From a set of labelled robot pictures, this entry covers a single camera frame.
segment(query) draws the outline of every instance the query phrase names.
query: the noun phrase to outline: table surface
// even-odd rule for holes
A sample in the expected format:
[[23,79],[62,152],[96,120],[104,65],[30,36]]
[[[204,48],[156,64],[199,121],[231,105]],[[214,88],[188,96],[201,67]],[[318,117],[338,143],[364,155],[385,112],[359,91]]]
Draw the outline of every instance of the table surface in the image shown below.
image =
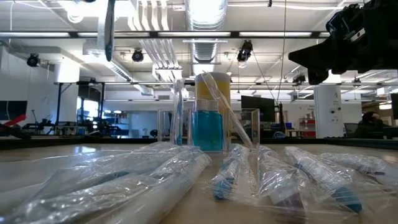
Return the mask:
[[[85,145],[69,145],[56,147],[42,147],[30,149],[15,149],[9,151],[0,151],[0,162],[6,161],[22,161],[31,159],[40,159],[51,156],[64,156],[77,154],[81,152],[94,152],[100,150],[131,150],[144,146],[143,144],[85,144]],[[267,145],[277,152],[281,152],[285,145]],[[369,156],[376,156],[387,161],[398,162],[398,151],[371,149],[362,147],[347,147],[347,146],[333,146],[333,145],[319,145],[319,144],[301,144],[297,147],[314,154],[321,154],[324,152],[350,153],[350,154],[364,154]],[[210,194],[207,194],[203,189],[203,183],[213,178],[218,172],[223,155],[212,155],[213,162],[208,166],[199,177],[196,184],[185,194],[183,199],[179,201],[174,209],[166,215],[161,224],[180,224],[180,223],[286,223],[278,221],[275,216],[259,212],[255,207],[249,205],[222,201],[216,202],[212,199]],[[255,158],[251,159],[251,168],[256,173]],[[379,214],[380,220],[383,223],[396,223],[398,214],[394,212],[398,207],[392,207],[392,210],[384,210]],[[370,223],[367,218],[361,217],[354,220],[346,221],[345,223]]]

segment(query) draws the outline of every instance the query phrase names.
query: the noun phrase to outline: ventilation duct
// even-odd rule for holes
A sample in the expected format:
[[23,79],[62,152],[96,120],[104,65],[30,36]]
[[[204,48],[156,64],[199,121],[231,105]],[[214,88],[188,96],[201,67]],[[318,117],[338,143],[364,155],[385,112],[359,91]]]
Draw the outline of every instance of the ventilation duct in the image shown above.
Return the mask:
[[[228,0],[185,0],[189,30],[221,30],[224,26],[227,6]],[[214,62],[217,50],[218,44],[193,43],[193,62]]]

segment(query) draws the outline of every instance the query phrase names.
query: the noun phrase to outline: person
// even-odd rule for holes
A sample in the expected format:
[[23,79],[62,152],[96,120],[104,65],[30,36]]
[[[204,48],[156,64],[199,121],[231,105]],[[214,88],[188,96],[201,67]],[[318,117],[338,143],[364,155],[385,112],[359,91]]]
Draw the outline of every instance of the person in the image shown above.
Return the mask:
[[380,119],[380,116],[373,111],[362,115],[362,120],[358,123],[354,136],[356,138],[382,139],[383,127],[388,127]]

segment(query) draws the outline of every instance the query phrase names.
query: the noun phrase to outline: white column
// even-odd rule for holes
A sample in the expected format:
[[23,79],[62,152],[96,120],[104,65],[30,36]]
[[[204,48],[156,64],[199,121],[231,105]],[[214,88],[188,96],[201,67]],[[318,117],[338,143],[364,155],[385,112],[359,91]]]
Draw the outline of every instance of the white column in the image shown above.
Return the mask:
[[340,86],[316,86],[314,97],[317,138],[343,137]]
[[[79,80],[80,66],[74,62],[63,62],[55,65],[54,72],[56,82],[77,82]],[[64,90],[67,86],[67,84],[64,84],[62,89]],[[71,85],[62,93],[60,121],[76,121],[78,89],[77,85]]]

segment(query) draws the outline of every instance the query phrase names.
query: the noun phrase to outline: red object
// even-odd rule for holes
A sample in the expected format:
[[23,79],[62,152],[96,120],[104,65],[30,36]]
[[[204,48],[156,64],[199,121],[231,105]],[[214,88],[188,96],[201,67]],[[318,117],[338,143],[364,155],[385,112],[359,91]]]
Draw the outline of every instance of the red object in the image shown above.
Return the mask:
[[26,115],[22,114],[22,115],[18,116],[16,119],[5,122],[4,125],[10,127],[10,126],[20,123],[21,121],[24,121],[24,120],[26,120]]

